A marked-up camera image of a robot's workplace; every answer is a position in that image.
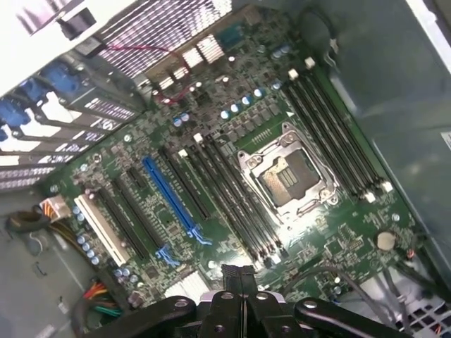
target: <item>pcie slot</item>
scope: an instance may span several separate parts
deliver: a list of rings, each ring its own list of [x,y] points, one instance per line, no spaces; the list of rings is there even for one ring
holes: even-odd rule
[[[205,240],[205,238],[202,236],[199,227],[194,223],[191,215],[187,212],[169,183],[167,183],[155,161],[150,157],[146,157],[142,160],[142,164],[146,168],[155,185],[158,187],[164,199],[174,210],[175,215],[177,216],[182,226],[185,228],[188,236],[194,237],[202,245],[211,245],[211,242]]]
[[[97,199],[106,207],[108,213],[113,218],[114,223],[121,231],[121,233],[127,239],[127,242],[135,250],[136,256],[139,259],[145,259],[149,257],[149,251],[146,246],[141,242],[140,238],[135,234],[135,231],[128,224],[127,218],[118,209],[116,202],[110,196],[105,188],[101,188],[97,192]]]
[[[180,265],[179,262],[174,260],[169,254],[168,247],[164,244],[161,237],[156,233],[152,224],[147,220],[147,216],[142,212],[141,208],[136,204],[132,194],[128,191],[127,186],[120,178],[116,178],[111,181],[111,185],[121,196],[125,202],[129,215],[133,217],[136,223],[141,225],[141,228],[146,232],[147,239],[152,243],[155,249],[155,255],[158,258],[162,258],[171,266]]]
[[[297,115],[308,130],[310,136],[320,148],[321,153],[327,158],[341,185],[351,195],[359,196],[359,190],[346,168],[345,160],[340,157],[340,153],[333,147],[333,143],[329,140],[328,133],[324,134],[324,131],[320,129],[315,118],[311,116],[310,111],[315,114],[317,113],[316,110],[313,109],[303,97],[303,93],[292,84],[285,85],[283,91],[292,107],[296,110]]]
[[[344,137],[347,138],[350,146],[352,146],[354,151],[357,152],[357,158],[361,162],[362,169],[366,171],[366,174],[369,177],[370,181],[372,183],[379,182],[381,180],[381,177],[376,172],[370,160],[362,150],[362,147],[356,140],[354,134],[350,129],[350,126],[344,121],[336,105],[333,103],[329,93],[323,89],[321,83],[315,75],[307,77],[307,81],[313,88],[315,88],[316,92],[319,93],[319,96],[322,98],[322,104],[325,105],[325,107],[327,107],[327,109],[330,111],[330,116],[335,122],[335,125],[341,128]]]
[[[79,195],[74,199],[75,204],[81,210],[86,221],[94,230],[99,240],[105,246],[114,262],[121,266],[130,259],[127,250],[121,246],[121,241],[105,220],[100,210],[92,203],[86,195]]]
[[[269,233],[269,235],[271,236],[271,238],[274,241],[274,243],[276,243],[276,246],[280,249],[280,252],[282,253],[282,255],[283,256],[287,256],[288,253],[283,248],[282,241],[278,237],[276,231],[273,229],[273,227],[270,224],[270,222],[264,216],[266,214],[266,211],[263,210],[263,208],[258,203],[255,202],[255,200],[252,197],[251,193],[249,193],[249,191],[247,190],[245,184],[243,183],[243,181],[242,181],[242,179],[240,177],[240,174],[237,172],[237,169],[234,168],[230,164],[230,162],[228,161],[228,159],[226,158],[224,153],[219,148],[219,145],[213,140],[213,138],[210,135],[207,135],[205,137],[205,140],[207,140],[209,142],[209,145],[213,147],[213,149],[215,150],[216,154],[220,158],[222,164],[225,166],[225,168],[227,168],[228,172],[233,176],[234,180],[237,182],[237,185],[240,188],[242,194],[245,196],[245,198],[247,200],[247,203],[251,206],[252,211],[257,215],[258,219],[260,220],[260,224],[263,225],[263,227]]]
[[[300,87],[304,89],[314,105],[319,110],[321,110],[322,114],[319,115],[319,120],[321,121],[321,123],[327,126],[328,131],[331,135],[333,135],[337,146],[340,147],[340,150],[343,153],[343,156],[347,158],[348,166],[353,169],[353,173],[355,174],[356,179],[359,181],[362,191],[364,191],[366,188],[370,187],[372,183],[371,178],[368,178],[365,170],[359,164],[359,155],[354,151],[354,147],[351,146],[349,140],[344,135],[340,126],[336,121],[332,119],[332,114],[329,110],[329,107],[324,104],[323,98],[318,93],[315,86],[311,86],[312,83],[310,83],[307,77],[303,77],[300,82],[302,83],[299,83]]]
[[[140,172],[136,168],[131,167],[126,171],[126,173],[138,188],[144,189],[145,187],[147,187],[147,181],[141,176]]]
[[[204,150],[204,153],[206,154],[206,157],[209,159],[212,166],[215,168],[215,171],[222,177],[224,186],[233,195],[236,203],[241,206],[241,209],[243,210],[246,217],[247,224],[254,228],[254,231],[256,232],[258,237],[260,237],[261,242],[265,243],[266,250],[269,253],[274,251],[271,238],[265,231],[260,228],[260,224],[255,221],[255,218],[251,212],[252,207],[250,206],[245,194],[243,194],[243,191],[238,187],[235,178],[227,169],[226,164],[222,161],[221,158],[216,157],[216,151],[211,147],[210,142],[202,142],[200,146]]]
[[[171,169],[172,173],[175,175],[175,178],[179,182],[179,184],[183,187],[183,191],[185,191],[196,208],[197,213],[201,216],[202,220],[208,220],[210,218],[210,212],[205,206],[204,202],[200,199],[200,197],[196,193],[196,189],[191,184],[191,182],[182,174],[182,170],[176,161],[172,158],[172,156],[168,153],[166,148],[161,148],[159,150],[160,157],[165,161],[168,167]]]
[[[259,259],[259,254],[261,253],[258,240],[255,239],[254,235],[247,229],[247,224],[242,219],[240,212],[235,209],[231,197],[223,191],[222,186],[218,183],[216,174],[205,164],[202,155],[200,155],[195,147],[190,148],[186,159],[199,176],[203,178],[205,184],[213,185],[213,189],[211,189],[213,194],[211,195],[216,205],[221,207],[229,225],[235,231],[238,239],[243,243],[247,253],[254,261],[257,261]]]

